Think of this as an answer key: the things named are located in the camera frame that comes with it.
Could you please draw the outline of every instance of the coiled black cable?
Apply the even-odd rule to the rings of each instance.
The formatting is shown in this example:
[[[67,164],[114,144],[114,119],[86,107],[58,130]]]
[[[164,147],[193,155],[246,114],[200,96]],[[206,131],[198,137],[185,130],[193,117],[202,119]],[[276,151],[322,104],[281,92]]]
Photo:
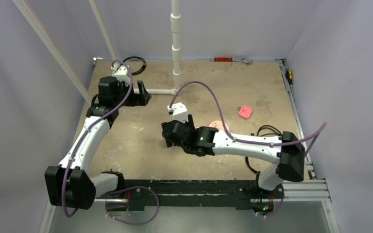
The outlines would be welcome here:
[[[266,134],[263,134],[263,135],[259,135],[259,133],[263,130],[271,130],[273,133],[266,133]],[[276,127],[272,126],[272,125],[263,125],[261,127],[259,127],[258,131],[256,132],[256,136],[259,136],[259,137],[264,137],[264,136],[269,136],[269,135],[277,135],[277,136],[282,136],[282,133],[281,131],[279,131]],[[255,174],[258,173],[257,170],[253,169],[250,165],[250,161],[248,159],[248,157],[245,157],[245,163],[247,164],[247,167]]]
[[[140,61],[143,62],[142,67],[139,70],[133,72],[132,76],[135,76],[135,75],[138,75],[138,74],[144,72],[145,68],[147,67],[147,62],[145,61],[145,59],[143,59],[142,57],[132,56],[132,57],[125,58],[125,60],[123,60],[123,62],[126,62],[126,61],[128,61],[130,59],[138,59],[138,60],[140,60]]]

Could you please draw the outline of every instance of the white pipe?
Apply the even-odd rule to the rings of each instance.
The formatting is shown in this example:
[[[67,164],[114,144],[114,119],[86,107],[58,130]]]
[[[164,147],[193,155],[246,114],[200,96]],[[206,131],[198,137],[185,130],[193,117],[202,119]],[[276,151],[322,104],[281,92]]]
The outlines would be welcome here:
[[[96,0],[89,0],[89,4],[91,5],[92,11],[95,15],[96,21],[98,22],[99,28],[101,29],[102,36],[105,40],[106,46],[108,47],[109,53],[111,54],[112,60],[115,60],[117,59],[117,55],[115,54],[115,50],[114,50],[114,47],[112,46],[111,38],[109,37],[108,31],[106,30],[105,24],[103,23],[102,16],[99,13],[99,8],[96,4]]]
[[[177,91],[179,89],[181,78],[181,70],[179,68],[179,63],[181,61],[181,45],[179,36],[179,32],[181,31],[181,14],[179,11],[179,0],[171,0],[171,4],[172,59],[174,62],[174,69],[172,71],[174,80],[173,91]]]
[[[135,94],[139,94],[139,89],[134,88]],[[160,95],[175,95],[173,89],[147,89],[149,94],[160,94]]]
[[[91,104],[91,97],[86,90],[85,86],[82,84],[81,80],[79,79],[78,75],[72,69],[66,58],[63,56],[62,52],[58,49],[55,42],[50,37],[49,33],[44,28],[41,21],[35,15],[35,12],[32,10],[30,5],[27,3],[26,0],[13,0],[14,4],[17,6],[19,11],[23,14],[25,19],[29,22],[32,28],[35,30],[36,34],[38,34],[39,38],[44,42],[45,46],[48,48],[49,52],[51,52],[52,56],[55,60],[59,63],[61,68],[67,74],[69,79],[78,89],[79,93],[83,96],[85,101]]]

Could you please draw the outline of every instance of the white pole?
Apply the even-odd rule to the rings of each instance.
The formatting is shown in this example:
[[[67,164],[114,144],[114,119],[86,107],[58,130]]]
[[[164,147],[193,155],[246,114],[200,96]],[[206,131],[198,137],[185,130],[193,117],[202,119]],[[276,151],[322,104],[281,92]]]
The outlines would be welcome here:
[[[95,19],[98,22],[99,28],[101,29],[101,33],[105,40],[106,46],[108,47],[109,53],[111,54],[112,60],[117,59],[117,55],[115,54],[114,47],[112,46],[111,38],[108,35],[108,31],[106,30],[105,24],[103,23],[101,14],[99,13],[98,6],[95,0],[89,0],[89,4],[91,5],[92,11],[94,12]]]
[[[179,43],[179,32],[181,31],[181,14],[179,12],[179,0],[171,0],[171,28],[172,28],[172,59],[174,62],[173,79],[174,91],[179,89],[179,81],[181,78],[181,69],[179,63],[181,61],[181,46]]]
[[[82,84],[81,80],[78,78],[78,75],[72,69],[68,61],[65,59],[61,51],[58,49],[52,38],[49,36],[49,33],[44,28],[41,21],[35,15],[34,11],[27,3],[26,0],[13,0],[14,4],[18,7],[19,11],[23,14],[25,19],[29,22],[32,28],[35,30],[36,34],[38,34],[39,38],[41,38],[42,42],[44,42],[45,46],[51,52],[52,56],[56,59],[59,65],[62,67],[64,72],[67,74],[69,79],[78,89],[79,93],[83,96],[85,101],[91,104],[91,97],[89,96],[88,91],[86,90],[85,86]]]

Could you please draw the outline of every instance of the robotic arm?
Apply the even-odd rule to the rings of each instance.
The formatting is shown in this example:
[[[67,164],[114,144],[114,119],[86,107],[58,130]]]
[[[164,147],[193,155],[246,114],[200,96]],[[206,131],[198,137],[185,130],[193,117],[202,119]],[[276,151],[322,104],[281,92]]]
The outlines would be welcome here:
[[[192,115],[182,103],[173,104],[167,111],[172,121],[164,122],[162,136],[167,147],[180,146],[185,153],[197,156],[233,154],[262,159],[272,163],[267,169],[257,174],[257,188],[273,191],[282,181],[301,182],[304,180],[304,154],[301,144],[292,146],[273,146],[277,143],[296,141],[293,133],[284,132],[282,136],[255,137],[232,134],[233,138],[249,141],[268,142],[271,146],[246,144],[228,137],[223,130],[213,127],[195,128]]]
[[[128,72],[124,66],[115,65],[112,76],[100,79],[99,94],[92,100],[86,113],[84,128],[78,138],[82,138],[87,131],[88,133],[82,141],[75,141],[58,166],[49,166],[45,171],[45,182],[52,205],[62,206],[63,177],[73,151],[76,151],[76,156],[72,160],[65,191],[67,207],[87,210],[92,206],[96,197],[116,190],[120,185],[123,185],[123,175],[119,172],[103,172],[100,176],[92,179],[87,175],[89,165],[99,144],[119,115],[118,110],[99,121],[90,131],[88,128],[123,100],[129,89]],[[151,99],[151,95],[146,91],[143,82],[138,81],[137,84],[139,94],[135,94],[132,88],[124,106],[146,106]]]

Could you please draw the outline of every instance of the wrench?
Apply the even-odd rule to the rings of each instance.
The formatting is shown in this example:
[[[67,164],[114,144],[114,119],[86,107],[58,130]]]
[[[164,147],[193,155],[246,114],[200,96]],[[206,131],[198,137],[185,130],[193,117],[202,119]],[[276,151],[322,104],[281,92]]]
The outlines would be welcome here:
[[[247,65],[252,63],[252,60],[247,60],[245,59],[245,57],[241,57],[241,58],[216,57],[216,58],[211,58],[209,61],[211,62],[241,62]]]

